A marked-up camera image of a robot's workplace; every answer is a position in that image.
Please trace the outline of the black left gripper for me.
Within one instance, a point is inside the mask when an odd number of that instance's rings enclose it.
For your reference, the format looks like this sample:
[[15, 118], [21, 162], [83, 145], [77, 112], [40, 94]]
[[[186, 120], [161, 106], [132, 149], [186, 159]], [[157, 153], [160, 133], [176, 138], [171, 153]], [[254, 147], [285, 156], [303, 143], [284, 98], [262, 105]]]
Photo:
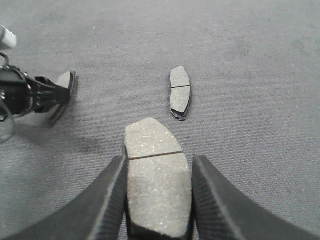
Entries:
[[60, 88], [43, 76], [31, 78], [27, 72], [10, 65], [9, 57], [1, 53], [0, 66], [0, 116], [21, 118], [31, 112], [48, 113], [57, 104]]

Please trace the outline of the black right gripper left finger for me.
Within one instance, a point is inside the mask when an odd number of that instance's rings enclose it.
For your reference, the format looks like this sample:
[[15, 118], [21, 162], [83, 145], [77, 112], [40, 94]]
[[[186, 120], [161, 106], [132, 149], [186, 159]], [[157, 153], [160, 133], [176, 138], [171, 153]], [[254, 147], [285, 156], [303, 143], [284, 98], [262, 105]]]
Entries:
[[128, 160], [116, 156], [80, 195], [66, 206], [11, 236], [9, 240], [116, 240], [128, 180]]

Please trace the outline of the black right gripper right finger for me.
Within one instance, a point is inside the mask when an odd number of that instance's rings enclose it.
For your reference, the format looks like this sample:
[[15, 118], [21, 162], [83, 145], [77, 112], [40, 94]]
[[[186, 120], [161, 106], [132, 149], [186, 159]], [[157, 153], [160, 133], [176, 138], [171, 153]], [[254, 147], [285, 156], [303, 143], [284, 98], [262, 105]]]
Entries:
[[204, 155], [192, 161], [192, 194], [201, 240], [318, 240], [236, 188]]

